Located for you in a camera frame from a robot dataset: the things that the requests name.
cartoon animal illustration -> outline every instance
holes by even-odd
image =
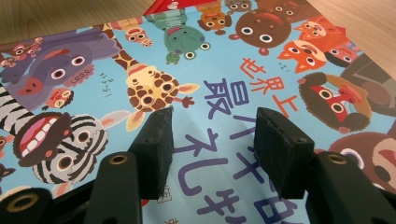
[[[365,53],[354,60],[341,77],[367,91],[367,100],[374,112],[396,117],[396,80]]]
[[[351,133],[370,123],[372,110],[366,90],[322,72],[306,75],[298,83],[308,112],[330,128]]]
[[[320,15],[306,0],[256,0],[257,9],[284,17],[290,23],[304,21]]]
[[[310,18],[294,29],[302,32],[299,37],[300,40],[308,41],[322,52],[350,42],[346,34],[324,16]]]
[[[198,20],[199,26],[205,31],[216,31],[216,35],[225,35],[224,28],[230,27],[233,23],[231,16],[221,12],[221,1],[201,4],[196,6],[200,11],[201,19]]]
[[[354,43],[341,44],[324,53],[328,62],[340,67],[348,67],[359,57],[361,49]]]
[[[255,13],[252,8],[252,2],[250,0],[224,0],[225,6],[230,9],[227,15],[231,16],[235,12],[250,12]]]
[[[109,22],[107,25],[112,29],[125,32],[126,40],[134,43],[140,43],[143,47],[150,47],[152,45],[152,41],[149,39],[146,31],[139,26],[142,22],[142,17],[136,17],[127,20]]]
[[[268,55],[274,48],[289,37],[290,23],[283,17],[265,11],[247,12],[235,25],[236,34],[229,35],[231,40],[241,39],[245,43],[259,48],[260,55]]]
[[[196,57],[196,50],[210,49],[210,44],[205,41],[205,36],[199,30],[186,25],[187,17],[184,9],[171,10],[146,17],[157,28],[163,30],[163,42],[167,48],[166,64],[178,64],[175,54],[183,55],[191,60]]]
[[[147,15],[146,20],[153,23],[158,29],[164,31],[173,26],[185,25],[187,16],[185,9],[181,8]]]
[[[186,25],[174,26],[165,30],[163,42],[169,54],[182,54],[187,60],[196,57],[197,49],[210,49],[210,44],[205,41],[205,36],[199,30]]]
[[[42,182],[54,184],[52,193],[60,196],[90,174],[96,156],[108,143],[107,130],[127,119],[131,112],[119,110],[97,119],[87,114],[71,117],[73,132],[57,146],[58,153],[50,161],[33,166],[35,176]]]
[[[56,43],[47,39],[48,45],[41,45],[42,50],[29,65],[28,73],[18,82],[6,85],[7,91],[28,110],[44,104],[54,87],[71,88],[88,79],[94,73],[93,60],[111,57],[120,51],[114,40],[98,29],[57,37]]]
[[[327,62],[323,51],[303,40],[293,40],[287,43],[277,58],[295,60],[297,62],[295,73],[319,69]]]
[[[335,141],[329,150],[355,161],[378,188],[396,193],[396,122],[387,133],[355,133]]]
[[[3,180],[4,177],[12,175],[15,172],[13,168],[6,168],[2,163],[0,163],[0,182]]]
[[[46,101],[46,105],[41,109],[43,111],[48,108],[57,108],[61,109],[73,101],[74,92],[67,88],[56,88],[52,91],[49,96],[49,99]]]
[[[199,85],[191,83],[180,85],[170,74],[157,70],[153,65],[147,66],[138,62],[125,51],[111,29],[104,25],[99,25],[98,28],[109,38],[114,39],[120,48],[120,53],[113,56],[113,59],[125,69],[127,94],[131,105],[136,109],[127,120],[128,132],[139,127],[147,112],[165,108],[174,101],[182,103],[185,108],[195,104],[192,97],[186,96],[180,99],[177,95],[193,93],[199,89]]]

open mouth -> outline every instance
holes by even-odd
[[[27,122],[15,137],[14,153],[22,167],[48,161],[57,155],[57,147],[68,137],[71,118],[68,113],[42,113]]]

zebra stripes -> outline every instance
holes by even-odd
[[[4,131],[17,135],[23,125],[35,115],[8,93],[3,84],[0,83],[0,128]]]

cartoon monkey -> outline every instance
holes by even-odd
[[[259,48],[260,55],[268,55],[269,50],[282,44],[290,35],[291,25],[283,17],[265,11],[247,12],[235,25],[236,34],[229,35],[231,40],[241,39]]]
[[[221,1],[202,4],[196,8],[202,13],[198,24],[205,31],[214,30],[216,35],[224,35],[223,29],[233,23],[230,15],[221,12]]]
[[[388,133],[355,133],[335,141],[329,150],[355,161],[378,188],[396,193],[396,121]]]
[[[347,67],[341,77],[368,92],[367,99],[374,112],[396,117],[396,80],[366,54]]]
[[[372,110],[364,89],[322,72],[309,74],[298,83],[307,110],[330,128],[350,133],[370,123]]]

